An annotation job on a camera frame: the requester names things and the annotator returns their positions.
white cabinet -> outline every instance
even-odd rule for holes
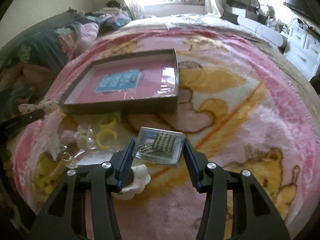
[[[290,26],[284,55],[308,80],[317,74],[320,65],[320,43],[296,25]]]

metal screw head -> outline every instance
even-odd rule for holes
[[[109,169],[111,167],[111,163],[110,162],[105,162],[102,164],[102,168],[104,169]]]
[[[207,164],[207,167],[208,167],[209,169],[215,169],[215,168],[217,167],[217,165],[216,165],[215,163],[208,163],[208,164]]]
[[[246,177],[249,177],[249,176],[251,175],[251,172],[248,171],[248,170],[243,170],[243,171],[242,171],[242,174],[243,174],[244,176],[246,176]]]
[[[69,176],[73,176],[73,175],[76,174],[76,171],[75,171],[75,170],[68,170],[67,174],[68,174]]]

yellow ring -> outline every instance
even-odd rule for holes
[[[116,127],[116,124],[117,124],[117,119],[116,117],[113,116],[113,120],[111,123],[108,123],[108,124],[103,124],[103,121],[105,120],[106,118],[102,117],[99,121],[99,126],[100,126],[100,129],[101,130],[104,130],[104,129],[114,129]]]
[[[101,130],[98,134],[97,134],[97,145],[99,148],[101,149],[109,149],[110,146],[107,146],[107,145],[102,145],[101,144],[101,140],[106,136],[106,135],[113,135],[113,138],[116,140],[118,138],[118,134],[111,130],[111,129],[104,129],[104,130]]]

bed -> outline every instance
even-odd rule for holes
[[[210,161],[231,171],[252,171],[294,238],[320,196],[320,101],[297,68],[250,30],[210,15],[132,21],[100,36],[70,61],[43,102],[57,102],[95,60],[168,48],[175,48],[178,58],[178,113],[122,114],[120,148],[127,138],[137,137],[141,126],[184,132],[195,150]],[[62,123],[65,130],[76,131],[74,120],[79,119],[65,115],[57,106],[44,120],[26,127],[13,150],[15,185],[36,213],[53,188],[48,192],[35,189],[37,169],[45,166],[41,162],[50,144],[48,138],[60,132]],[[114,199],[122,237],[195,239],[205,195],[193,189],[184,161],[178,169],[146,166],[151,182],[145,190],[131,200]],[[226,239],[232,224],[230,201]]]

white drawer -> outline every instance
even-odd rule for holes
[[[301,29],[291,27],[289,33],[289,41],[295,43],[299,48],[303,49],[307,35]]]
[[[303,52],[315,63],[320,63],[320,44],[310,36],[307,36]]]
[[[303,73],[308,80],[310,80],[316,74],[319,65],[307,57],[303,51],[292,42],[287,44],[285,56]]]

